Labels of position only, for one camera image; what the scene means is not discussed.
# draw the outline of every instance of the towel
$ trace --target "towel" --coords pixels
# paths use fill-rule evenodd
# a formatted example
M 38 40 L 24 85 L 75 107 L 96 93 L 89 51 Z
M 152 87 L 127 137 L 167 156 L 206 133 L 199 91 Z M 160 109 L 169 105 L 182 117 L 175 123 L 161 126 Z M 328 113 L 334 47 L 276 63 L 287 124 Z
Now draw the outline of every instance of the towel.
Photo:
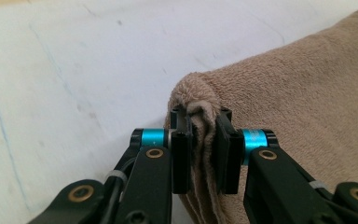
M 358 182 L 358 11 L 285 47 L 185 76 L 172 91 L 169 111 L 176 105 L 198 128 L 194 186 L 181 195 L 195 223 L 249 222 L 247 167 L 238 194 L 216 193 L 210 159 L 221 106 L 232 110 L 237 129 L 275 132 L 281 148 L 330 191 L 340 182 Z

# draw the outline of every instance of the blue mark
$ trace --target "blue mark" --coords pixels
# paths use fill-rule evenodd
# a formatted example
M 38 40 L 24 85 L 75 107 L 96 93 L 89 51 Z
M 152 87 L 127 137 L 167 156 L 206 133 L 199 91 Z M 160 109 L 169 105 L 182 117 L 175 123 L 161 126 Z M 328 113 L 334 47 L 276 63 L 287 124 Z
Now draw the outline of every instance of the blue mark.
M 3 119 L 2 119 L 1 112 L 0 112 L 0 126 L 1 126 L 2 135 L 4 136 L 4 139 L 5 139 L 5 143 L 6 143 L 6 147 L 7 147 L 7 153 L 8 153 L 8 156 L 10 157 L 11 168 L 12 168 L 12 170 L 14 172 L 14 176 L 16 178 L 16 181 L 19 184 L 22 199 L 25 201 L 25 205 L 26 205 L 28 211 L 31 211 L 31 208 L 30 208 L 29 204 L 27 203 L 27 195 L 25 194 L 24 187 L 23 187 L 23 185 L 21 183 L 21 180 L 20 180 L 19 171 L 17 170 L 16 164 L 14 162 L 13 152 L 11 150 L 10 143 L 8 141 L 7 131 L 6 131 L 6 128 L 5 128 L 5 123 L 4 123 Z
M 57 64 L 53 54 L 51 53 L 50 49 L 48 48 L 48 46 L 42 41 L 42 38 L 40 37 L 39 33 L 36 31 L 36 29 L 33 27 L 32 24 L 28 25 L 29 29 L 34 33 L 34 36 L 36 37 L 37 41 L 39 42 L 39 44 L 42 46 L 43 51 L 46 53 L 46 56 L 48 56 L 48 61 L 54 66 L 55 70 L 56 70 L 56 74 L 57 77 L 60 79 L 60 81 L 62 82 L 63 88 L 65 89 L 65 91 L 72 97 L 75 97 L 72 93 L 71 88 L 69 87 L 68 83 L 66 82 L 66 80 L 63 78 L 62 75 L 62 70 L 60 68 L 60 66 Z

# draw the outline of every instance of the teal cylindrical joint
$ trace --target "teal cylindrical joint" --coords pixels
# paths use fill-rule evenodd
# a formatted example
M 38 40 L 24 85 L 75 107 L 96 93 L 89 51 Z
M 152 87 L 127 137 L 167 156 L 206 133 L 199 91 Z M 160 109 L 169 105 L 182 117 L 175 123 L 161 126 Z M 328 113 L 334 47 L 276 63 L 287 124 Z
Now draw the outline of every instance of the teal cylindrical joint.
M 164 129 L 144 129 L 142 133 L 142 147 L 164 147 Z
M 243 160 L 243 165 L 248 165 L 249 157 L 251 152 L 258 147 L 267 147 L 269 145 L 267 137 L 261 129 L 243 129 L 243 150 L 245 159 Z

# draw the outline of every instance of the white surface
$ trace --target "white surface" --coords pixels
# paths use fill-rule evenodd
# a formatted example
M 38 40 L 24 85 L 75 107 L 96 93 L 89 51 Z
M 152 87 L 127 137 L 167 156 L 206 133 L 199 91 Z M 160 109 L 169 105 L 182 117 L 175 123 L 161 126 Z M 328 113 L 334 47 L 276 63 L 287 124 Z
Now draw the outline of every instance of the white surface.
M 184 75 L 329 27 L 358 1 L 40 0 L 0 6 L 0 223 L 103 181 Z M 173 223 L 189 223 L 176 200 Z

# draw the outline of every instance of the terry cloth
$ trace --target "terry cloth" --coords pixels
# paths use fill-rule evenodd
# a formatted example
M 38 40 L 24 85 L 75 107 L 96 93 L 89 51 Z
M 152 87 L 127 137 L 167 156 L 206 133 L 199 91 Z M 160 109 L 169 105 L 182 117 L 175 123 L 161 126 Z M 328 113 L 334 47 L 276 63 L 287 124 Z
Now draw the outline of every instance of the terry cloth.
M 238 63 L 184 77 L 169 110 L 182 105 L 197 126 L 192 178 L 181 195 L 195 223 L 248 223 L 240 192 L 216 194 L 210 163 L 221 106 L 235 128 L 271 129 L 281 148 L 331 192 L 358 182 L 358 11 L 333 27 Z

